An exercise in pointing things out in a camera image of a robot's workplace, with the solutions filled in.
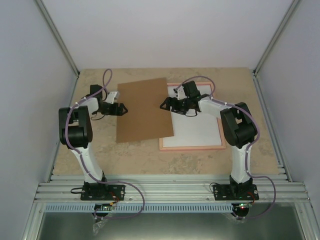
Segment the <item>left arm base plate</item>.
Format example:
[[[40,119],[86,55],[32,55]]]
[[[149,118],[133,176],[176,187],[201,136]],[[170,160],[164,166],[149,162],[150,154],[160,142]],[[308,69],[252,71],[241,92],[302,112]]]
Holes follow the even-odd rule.
[[[82,201],[123,201],[126,187],[119,184],[84,185],[81,191],[80,199]]]

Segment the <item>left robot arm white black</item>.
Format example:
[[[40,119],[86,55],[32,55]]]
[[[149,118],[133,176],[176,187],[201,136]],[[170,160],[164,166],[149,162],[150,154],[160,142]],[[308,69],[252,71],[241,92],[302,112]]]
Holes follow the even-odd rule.
[[[71,107],[58,110],[59,140],[77,158],[84,174],[84,183],[93,184],[92,194],[99,200],[108,197],[110,188],[104,172],[98,165],[92,150],[93,129],[91,115],[101,113],[103,116],[123,116],[128,109],[118,102],[120,93],[111,91],[103,99],[104,88],[91,85],[90,94],[83,97]]]

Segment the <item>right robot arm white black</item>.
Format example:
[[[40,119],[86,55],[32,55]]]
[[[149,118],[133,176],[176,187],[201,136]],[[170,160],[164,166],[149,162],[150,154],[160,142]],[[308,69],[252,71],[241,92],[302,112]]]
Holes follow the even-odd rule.
[[[181,86],[185,97],[181,98],[178,90],[174,89],[177,96],[168,96],[159,108],[184,116],[189,110],[195,110],[196,113],[221,119],[224,138],[232,146],[232,170],[229,184],[215,186],[229,191],[236,200],[242,199],[253,186],[253,180],[249,176],[249,158],[251,144],[259,134],[248,105],[244,102],[231,104],[217,100],[211,94],[201,94],[193,80]]]

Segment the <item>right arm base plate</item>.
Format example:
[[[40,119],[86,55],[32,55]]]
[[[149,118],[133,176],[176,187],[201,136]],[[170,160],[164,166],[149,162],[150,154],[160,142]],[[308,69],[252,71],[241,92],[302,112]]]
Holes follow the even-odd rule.
[[[213,184],[211,187],[216,201],[256,201],[259,200],[258,188],[255,184],[235,187],[230,184]]]

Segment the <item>brown backing board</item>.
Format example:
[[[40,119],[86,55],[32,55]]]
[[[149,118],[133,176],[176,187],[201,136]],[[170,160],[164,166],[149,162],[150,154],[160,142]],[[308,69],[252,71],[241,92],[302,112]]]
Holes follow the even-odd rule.
[[[116,142],[128,143],[172,137],[171,113],[160,109],[169,96],[166,78],[154,78],[117,85],[119,102],[128,112],[116,119]]]

